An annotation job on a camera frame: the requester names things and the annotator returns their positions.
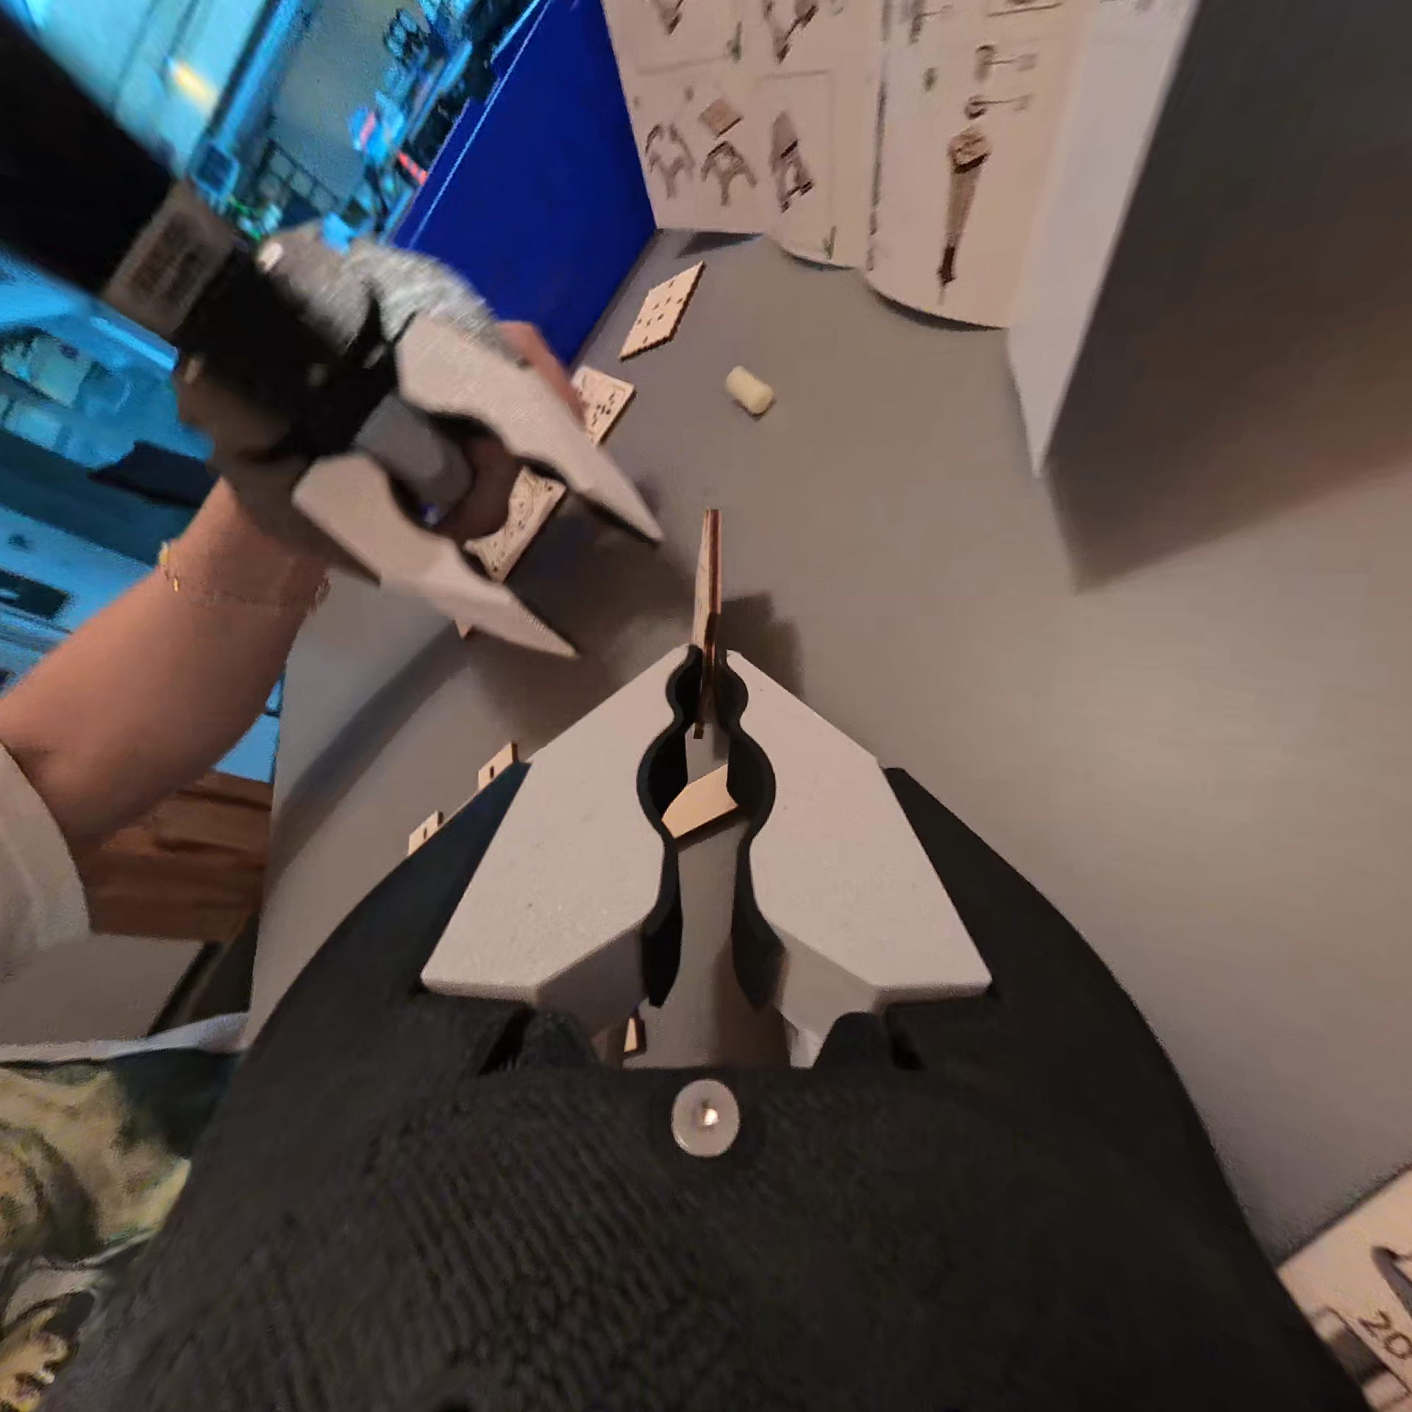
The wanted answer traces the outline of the wooden four-square frame piece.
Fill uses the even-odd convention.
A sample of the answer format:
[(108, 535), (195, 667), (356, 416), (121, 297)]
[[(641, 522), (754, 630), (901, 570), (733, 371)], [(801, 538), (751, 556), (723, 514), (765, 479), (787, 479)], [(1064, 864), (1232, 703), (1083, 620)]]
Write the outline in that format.
[[(489, 756), (478, 772), (478, 792), (482, 792), (505, 769), (519, 763), (519, 744), (509, 739), (494, 756)], [(675, 841), (685, 841), (701, 828), (711, 828), (736, 811), (736, 803), (727, 787), (727, 767), (721, 763), (713, 772), (687, 780), (687, 786), (668, 804), (662, 822)], [(435, 810), (423, 825), (408, 833), (405, 856), (417, 853), (444, 825), (448, 811)], [(622, 1068), (627, 1056), (641, 1056), (649, 1047), (644, 1007), (635, 1007), (622, 1023), (605, 1028), (592, 1037), (592, 1053), (609, 1068)]]

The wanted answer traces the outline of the wooden puzzle sheet arch parts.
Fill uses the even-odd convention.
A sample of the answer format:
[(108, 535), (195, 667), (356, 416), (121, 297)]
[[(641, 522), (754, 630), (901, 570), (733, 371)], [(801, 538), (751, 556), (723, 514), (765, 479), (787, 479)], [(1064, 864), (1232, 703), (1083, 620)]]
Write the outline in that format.
[[(635, 386), (595, 368), (581, 366), (571, 378), (581, 402), (585, 433), (603, 445), (635, 396)], [(489, 581), (505, 586), (524, 556), (571, 496), (569, 485), (530, 467), (520, 467), (509, 492), (505, 524), (485, 535), (468, 538), (462, 550)]]

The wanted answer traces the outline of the thick wooden beam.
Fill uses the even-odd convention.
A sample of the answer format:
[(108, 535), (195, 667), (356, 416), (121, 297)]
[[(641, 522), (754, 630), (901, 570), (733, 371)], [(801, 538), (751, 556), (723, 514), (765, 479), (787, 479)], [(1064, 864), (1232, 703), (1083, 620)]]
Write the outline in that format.
[(257, 916), (273, 787), (207, 774), (76, 858), (91, 933), (233, 945)]

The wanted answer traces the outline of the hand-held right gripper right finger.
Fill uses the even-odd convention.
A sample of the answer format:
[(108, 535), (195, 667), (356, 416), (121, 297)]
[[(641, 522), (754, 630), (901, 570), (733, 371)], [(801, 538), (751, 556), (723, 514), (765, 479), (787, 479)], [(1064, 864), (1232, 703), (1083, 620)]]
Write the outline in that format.
[(841, 1016), (979, 997), (992, 973), (872, 751), (741, 654), (721, 661), (733, 965), (809, 1068)]

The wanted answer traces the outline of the person's left hand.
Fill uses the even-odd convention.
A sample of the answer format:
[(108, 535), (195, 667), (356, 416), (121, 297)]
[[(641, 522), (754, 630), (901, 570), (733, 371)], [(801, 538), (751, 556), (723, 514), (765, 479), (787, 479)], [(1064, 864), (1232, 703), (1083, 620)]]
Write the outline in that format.
[(202, 600), (257, 607), (303, 606), (328, 574), (363, 577), (332, 540), (300, 522), (269, 485), (231, 480), (213, 458), (202, 506), (160, 557), (167, 583)]

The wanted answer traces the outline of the person's left forearm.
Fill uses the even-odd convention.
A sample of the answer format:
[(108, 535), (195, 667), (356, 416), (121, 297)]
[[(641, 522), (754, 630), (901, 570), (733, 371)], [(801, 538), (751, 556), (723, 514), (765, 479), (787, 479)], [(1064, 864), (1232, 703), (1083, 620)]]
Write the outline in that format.
[(316, 598), (212, 604), (158, 565), (5, 695), (1, 747), (63, 841), (99, 846), (216, 769), (263, 713)]

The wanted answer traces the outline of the small serrated square wooden piece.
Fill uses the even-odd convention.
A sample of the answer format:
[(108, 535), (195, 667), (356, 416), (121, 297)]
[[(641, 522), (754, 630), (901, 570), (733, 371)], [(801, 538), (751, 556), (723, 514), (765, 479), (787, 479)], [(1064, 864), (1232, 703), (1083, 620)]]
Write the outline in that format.
[(695, 263), (646, 294), (620, 349), (622, 360), (638, 359), (675, 340), (701, 284), (703, 270), (706, 264)]

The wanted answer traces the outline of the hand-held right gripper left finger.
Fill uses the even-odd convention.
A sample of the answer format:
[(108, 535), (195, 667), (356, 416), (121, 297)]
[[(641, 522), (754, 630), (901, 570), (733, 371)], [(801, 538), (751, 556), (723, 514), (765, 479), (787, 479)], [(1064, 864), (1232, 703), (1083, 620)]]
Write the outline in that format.
[(675, 987), (676, 843), (701, 650), (671, 648), (538, 750), (423, 965), (441, 997), (519, 1001), (590, 1036)]

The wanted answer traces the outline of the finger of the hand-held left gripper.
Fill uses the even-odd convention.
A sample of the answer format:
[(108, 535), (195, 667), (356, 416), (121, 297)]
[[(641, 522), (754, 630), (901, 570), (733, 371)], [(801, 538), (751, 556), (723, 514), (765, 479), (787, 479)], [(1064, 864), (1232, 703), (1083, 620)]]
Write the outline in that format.
[(635, 484), (590, 439), (544, 379), (462, 326), (416, 314), (396, 342), (398, 392), (417, 410), (478, 422), (520, 464), (562, 480), (597, 514), (659, 542)]
[(370, 456), (315, 462), (296, 484), (293, 505), (384, 592), (424, 600), (459, 630), (563, 661), (575, 658), (575, 648), (506, 586), (478, 574), (452, 538), (408, 520), (388, 476)]

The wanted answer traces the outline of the cross-shaped wooden piece diamond print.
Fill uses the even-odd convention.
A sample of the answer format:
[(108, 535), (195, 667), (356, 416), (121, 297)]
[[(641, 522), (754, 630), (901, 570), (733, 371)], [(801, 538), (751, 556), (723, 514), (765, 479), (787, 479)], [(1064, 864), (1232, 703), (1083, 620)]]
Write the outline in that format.
[(711, 506), (701, 522), (695, 557), (693, 632), (691, 643), (701, 656), (701, 689), (695, 697), (693, 738), (703, 738), (707, 712), (715, 699), (715, 658), (721, 620), (721, 510)]

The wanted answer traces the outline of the grey desk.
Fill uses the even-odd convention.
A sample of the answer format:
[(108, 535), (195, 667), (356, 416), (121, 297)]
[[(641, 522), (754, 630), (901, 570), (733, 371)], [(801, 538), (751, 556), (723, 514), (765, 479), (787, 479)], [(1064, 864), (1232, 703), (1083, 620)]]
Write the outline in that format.
[[(664, 545), (560, 512), (520, 592), (581, 658), (461, 643), (338, 581), (290, 658), (251, 1026), (312, 949), (520, 751), (680, 643), (701, 512), (727, 641), (902, 767), (1102, 954), (1285, 1253), (1410, 1164), (1410, 469), (1111, 574), (1029, 474), (998, 335), (771, 242), (659, 235), (585, 349), (613, 368), (691, 259), (609, 445)], [(749, 419), (745, 366), (775, 392)]]

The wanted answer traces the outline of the white tower instruction sheet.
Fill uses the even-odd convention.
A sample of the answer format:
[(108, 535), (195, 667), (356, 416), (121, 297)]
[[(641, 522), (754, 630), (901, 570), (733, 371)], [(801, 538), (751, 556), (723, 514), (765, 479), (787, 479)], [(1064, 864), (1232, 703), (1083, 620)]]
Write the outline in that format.
[(1002, 337), (1122, 571), (1410, 469), (1410, 3), (605, 3), (664, 230)]

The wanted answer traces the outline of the blue plastic bin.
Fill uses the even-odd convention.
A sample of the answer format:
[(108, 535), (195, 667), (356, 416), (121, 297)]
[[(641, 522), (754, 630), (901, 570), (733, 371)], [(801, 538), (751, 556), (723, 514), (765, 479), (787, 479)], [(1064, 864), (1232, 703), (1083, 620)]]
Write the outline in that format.
[(462, 273), (567, 366), (655, 235), (601, 3), (538, 3), (491, 97), (455, 120), (392, 245)]

